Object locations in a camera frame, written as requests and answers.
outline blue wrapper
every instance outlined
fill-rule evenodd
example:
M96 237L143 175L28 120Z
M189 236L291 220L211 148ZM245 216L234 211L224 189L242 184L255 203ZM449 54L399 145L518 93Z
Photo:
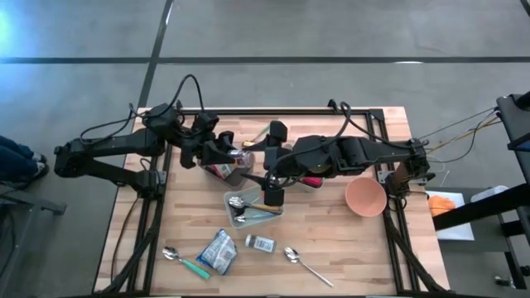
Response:
M225 275L237 254L234 240L222 228L196 260Z

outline plastic bowl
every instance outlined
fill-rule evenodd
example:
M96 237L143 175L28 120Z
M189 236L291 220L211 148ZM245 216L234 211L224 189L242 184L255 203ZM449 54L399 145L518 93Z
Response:
M387 205L384 188L374 179L357 178L346 186L346 204L356 214L373 217L381 214Z

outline wooden table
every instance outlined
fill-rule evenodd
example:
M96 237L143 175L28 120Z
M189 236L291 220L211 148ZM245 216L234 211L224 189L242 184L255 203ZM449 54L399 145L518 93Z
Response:
M405 109L382 109L390 140L410 138ZM186 125L190 126L192 117L188 118ZM215 131L235 132L236 147L243 141L254 138L272 119L279 119L287 125L289 144L294 144L298 137L311 134L335 135L344 121L344 117L335 115L220 116L220 119ZM356 116L353 120L366 126L364 118ZM142 124L137 120L134 130L140 127ZM344 135L363 136L363 133L349 125ZM128 155L125 167L134 171L141 170L139 158L137 155ZM223 203L223 196L229 191L228 188L199 167L183 169L179 158L180 150L174 148L152 276L152 295L395 294L383 216L361 218L348 209L344 198L346 184L358 177L374 177L373 168L367 169L360 176L327 180L325 187L313 194L291 187L286 193L284 214L279 219L255 227L235 229L229 224ZM258 153L254 173L264 172L263 154ZM244 188L253 186L256 184L247 181ZM113 251L125 216L135 199L136 193L128 187L121 188L118 192L95 290L105 288L110 282ZM116 273L133 251L140 205L139 202L135 206L123 235L117 255ZM409 196L405 214L414 253L435 280L448 289L446 270L425 196ZM195 261L195 257L220 228L228 232L238 248L238 256L226 276L210 270L212 277L204 281L180 263L166 260L162 256L161 249L172 246L179 250L183 258ZM276 253L246 248L244 239L250 233L277 240ZM328 287L302 265L288 262L282 252L286 246L295 248L304 262L333 282L335 287ZM404 257L401 254L399 256L405 288L410 289L407 287L406 263ZM140 263L139 281L143 280L143 267L145 261Z

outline gray floor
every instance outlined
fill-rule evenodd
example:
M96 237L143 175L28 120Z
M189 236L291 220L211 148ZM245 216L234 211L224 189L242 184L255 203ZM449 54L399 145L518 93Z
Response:
M164 0L0 2L0 56L148 57ZM161 56L512 56L530 53L530 17L519 0L176 1ZM127 116L147 65L0 65L0 134L42 151L86 127ZM530 64L159 65L148 106L171 99L181 77L196 74L210 107L405 106L421 136L530 89ZM186 86L185 106L197 106ZM438 143L473 122L431 138ZM112 130L104 128L101 134ZM440 150L451 159L468 141ZM479 133L473 151L431 184L513 186L523 177L502 126ZM122 157L109 158L116 165ZM90 293L116 187L50 173L31 191L68 204L43 214L12 296ZM516 239L521 263L528 245ZM498 254L444 254L460 293L514 296L491 283L508 274Z

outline white label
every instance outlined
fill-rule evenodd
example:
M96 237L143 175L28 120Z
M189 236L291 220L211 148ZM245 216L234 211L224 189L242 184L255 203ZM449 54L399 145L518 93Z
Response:
M274 240L256 236L254 248L263 250L264 252L272 252L274 249Z

